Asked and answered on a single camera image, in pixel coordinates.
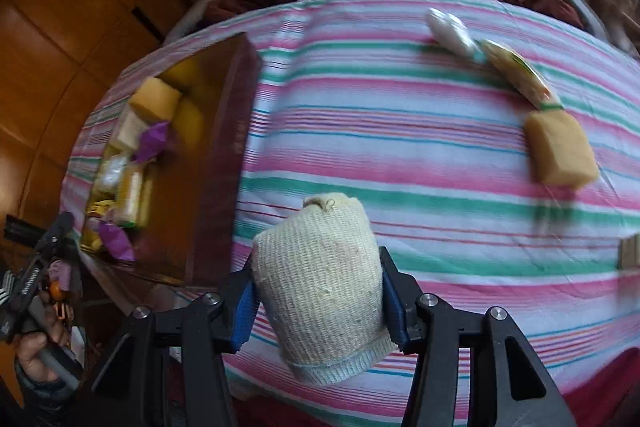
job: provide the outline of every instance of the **white knitted fabric item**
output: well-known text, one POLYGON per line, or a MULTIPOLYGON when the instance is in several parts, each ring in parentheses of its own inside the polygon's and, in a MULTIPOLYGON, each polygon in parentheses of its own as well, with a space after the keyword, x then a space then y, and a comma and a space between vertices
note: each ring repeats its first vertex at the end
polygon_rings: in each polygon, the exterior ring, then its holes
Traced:
POLYGON ((298 380, 336 383, 393 349, 378 245, 357 199, 307 198, 297 214, 255 237, 252 268, 282 358, 298 380))

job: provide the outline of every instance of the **open box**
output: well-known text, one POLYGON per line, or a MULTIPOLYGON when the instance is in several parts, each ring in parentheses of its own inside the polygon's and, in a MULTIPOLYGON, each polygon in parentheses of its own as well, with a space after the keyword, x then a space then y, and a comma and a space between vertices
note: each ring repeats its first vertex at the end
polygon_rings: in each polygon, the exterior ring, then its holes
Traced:
MULTIPOLYGON (((80 246, 96 259, 155 282, 214 285, 230 271, 234 214, 261 60, 244 34, 217 42, 157 77, 180 90, 176 146, 145 169, 152 178, 148 223, 130 235, 134 263, 80 246)), ((108 145, 104 162, 119 150, 108 145)), ((105 199, 95 185, 88 200, 105 199)))

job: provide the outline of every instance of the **sleeve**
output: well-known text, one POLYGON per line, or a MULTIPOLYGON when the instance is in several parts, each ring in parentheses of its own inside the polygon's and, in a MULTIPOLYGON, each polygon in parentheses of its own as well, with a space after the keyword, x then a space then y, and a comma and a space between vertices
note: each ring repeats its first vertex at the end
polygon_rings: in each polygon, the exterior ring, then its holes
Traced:
POLYGON ((75 391, 60 379, 54 382, 31 380, 25 374, 18 359, 14 360, 14 366, 24 398, 24 412, 38 427, 58 427, 75 391))

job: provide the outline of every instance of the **silver screw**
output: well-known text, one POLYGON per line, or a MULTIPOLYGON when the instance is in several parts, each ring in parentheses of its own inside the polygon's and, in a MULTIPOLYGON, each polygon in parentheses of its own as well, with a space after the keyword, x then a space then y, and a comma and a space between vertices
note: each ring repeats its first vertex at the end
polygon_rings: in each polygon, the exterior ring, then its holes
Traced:
POLYGON ((497 321, 503 321, 507 318, 507 311, 504 308, 500 308, 499 306, 494 306, 491 308, 491 316, 497 321))
POLYGON ((428 306, 429 308, 431 308, 432 306, 438 304, 438 302, 440 302, 440 299, 438 299, 438 296, 434 295, 433 293, 423 293, 422 295, 420 295, 419 301, 423 306, 428 306))
POLYGON ((133 316, 136 319, 146 319, 150 313, 151 308, 149 306, 138 306, 133 310, 133 316))
POLYGON ((215 293, 215 292, 207 292, 202 296, 202 301, 207 305, 207 306, 213 306, 215 304, 218 304, 220 302, 220 295, 215 293))

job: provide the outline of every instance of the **human hand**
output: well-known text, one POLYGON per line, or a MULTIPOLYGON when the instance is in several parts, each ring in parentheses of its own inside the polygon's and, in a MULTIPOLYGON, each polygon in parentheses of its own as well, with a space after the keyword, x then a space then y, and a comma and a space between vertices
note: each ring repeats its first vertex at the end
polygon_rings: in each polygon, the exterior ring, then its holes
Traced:
POLYGON ((58 320, 56 312, 50 306, 45 308, 45 322, 47 334, 34 331, 16 336, 15 341, 15 354, 18 363, 22 366, 27 377, 37 382, 53 382, 58 379, 58 375, 38 358, 38 352, 47 345, 47 335, 59 346, 66 346, 70 340, 69 332, 58 320))

